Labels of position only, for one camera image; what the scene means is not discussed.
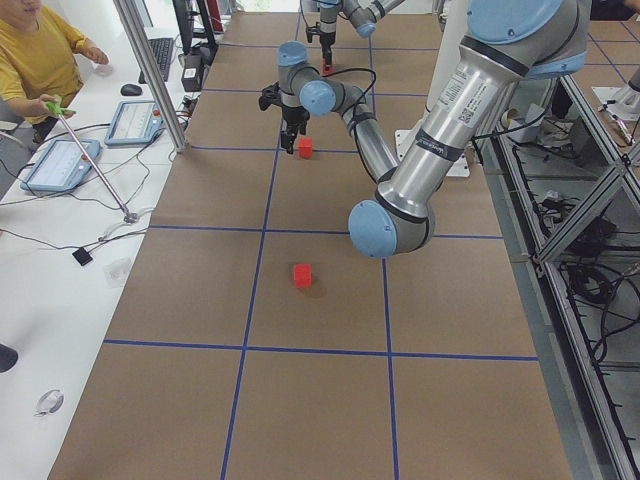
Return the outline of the black gripper front arm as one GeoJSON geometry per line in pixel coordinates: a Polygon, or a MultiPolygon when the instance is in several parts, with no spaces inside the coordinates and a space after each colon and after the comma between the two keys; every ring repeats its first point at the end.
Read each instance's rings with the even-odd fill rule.
{"type": "Polygon", "coordinates": [[[280,131],[280,147],[286,153],[292,154],[298,135],[307,134],[310,113],[295,94],[283,90],[278,82],[263,88],[258,98],[261,111],[266,111],[271,106],[280,109],[281,117],[287,125],[280,131]]]}
{"type": "Polygon", "coordinates": [[[332,46],[336,39],[336,23],[316,22],[314,25],[305,27],[305,34],[308,43],[312,43],[315,37],[319,38],[322,49],[322,68],[332,66],[334,63],[332,46]]]}

